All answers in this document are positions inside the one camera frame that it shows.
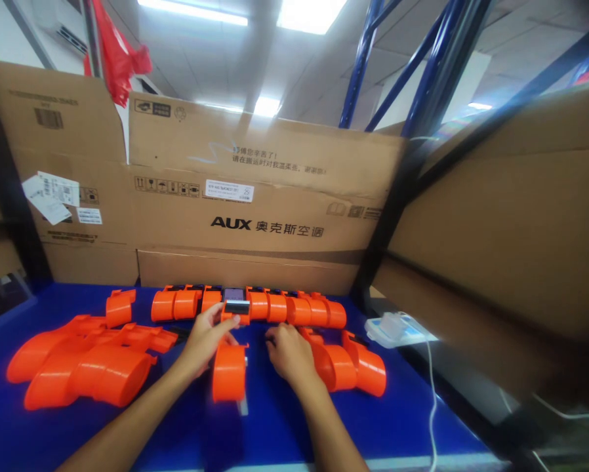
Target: air conditioner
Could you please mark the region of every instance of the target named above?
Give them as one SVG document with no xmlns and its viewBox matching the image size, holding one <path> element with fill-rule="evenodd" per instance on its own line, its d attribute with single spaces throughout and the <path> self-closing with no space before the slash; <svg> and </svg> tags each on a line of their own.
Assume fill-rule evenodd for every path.
<svg viewBox="0 0 589 472">
<path fill-rule="evenodd" d="M 37 24 L 79 54 L 87 53 L 85 28 L 80 12 L 65 0 L 32 0 Z"/>
</svg>

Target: white power strip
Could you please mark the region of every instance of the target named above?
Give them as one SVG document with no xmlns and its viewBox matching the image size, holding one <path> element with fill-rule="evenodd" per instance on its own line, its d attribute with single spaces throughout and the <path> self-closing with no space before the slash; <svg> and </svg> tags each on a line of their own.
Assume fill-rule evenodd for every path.
<svg viewBox="0 0 589 472">
<path fill-rule="evenodd" d="M 387 349 L 422 343 L 426 341 L 426 337 L 428 341 L 438 341 L 417 320 L 402 311 L 385 313 L 382 318 L 367 320 L 365 330 L 369 339 Z"/>
</svg>

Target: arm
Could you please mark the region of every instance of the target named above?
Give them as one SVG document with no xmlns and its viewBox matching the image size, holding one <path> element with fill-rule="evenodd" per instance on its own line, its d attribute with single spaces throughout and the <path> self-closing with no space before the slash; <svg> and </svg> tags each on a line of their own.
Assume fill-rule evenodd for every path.
<svg viewBox="0 0 589 472">
<path fill-rule="evenodd" d="M 207 368 L 223 336 L 237 344 L 229 332 L 239 323 L 233 317 L 214 326 L 223 304 L 216 304 L 196 317 L 183 352 L 170 369 L 63 463 L 57 472 L 128 471 L 152 433 L 177 398 Z"/>
<path fill-rule="evenodd" d="M 270 361 L 293 388 L 306 415 L 316 467 L 323 472 L 369 470 L 345 429 L 317 374 L 310 344 L 295 327 L 281 323 L 267 331 Z"/>
</svg>

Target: red plastic bag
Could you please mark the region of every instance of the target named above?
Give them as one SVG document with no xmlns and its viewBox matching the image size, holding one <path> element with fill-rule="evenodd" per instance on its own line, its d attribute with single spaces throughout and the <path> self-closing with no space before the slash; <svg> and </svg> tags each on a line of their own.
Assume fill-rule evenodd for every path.
<svg viewBox="0 0 589 472">
<path fill-rule="evenodd" d="M 131 92 L 130 78 L 152 71 L 148 47 L 135 51 L 116 28 L 100 0 L 91 0 L 96 13 L 100 50 L 104 62 L 104 80 L 113 101 L 126 108 Z M 85 75 L 91 76 L 89 54 L 85 56 Z"/>
</svg>

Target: barcode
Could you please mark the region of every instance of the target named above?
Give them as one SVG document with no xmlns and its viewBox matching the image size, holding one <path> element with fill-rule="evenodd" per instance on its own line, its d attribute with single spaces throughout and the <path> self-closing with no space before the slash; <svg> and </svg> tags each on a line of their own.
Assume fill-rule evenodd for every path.
<svg viewBox="0 0 589 472">
<path fill-rule="evenodd" d="M 42 127 L 63 129 L 63 118 L 60 116 L 60 111 L 35 108 L 34 114 L 37 116 L 37 123 Z"/>
</svg>

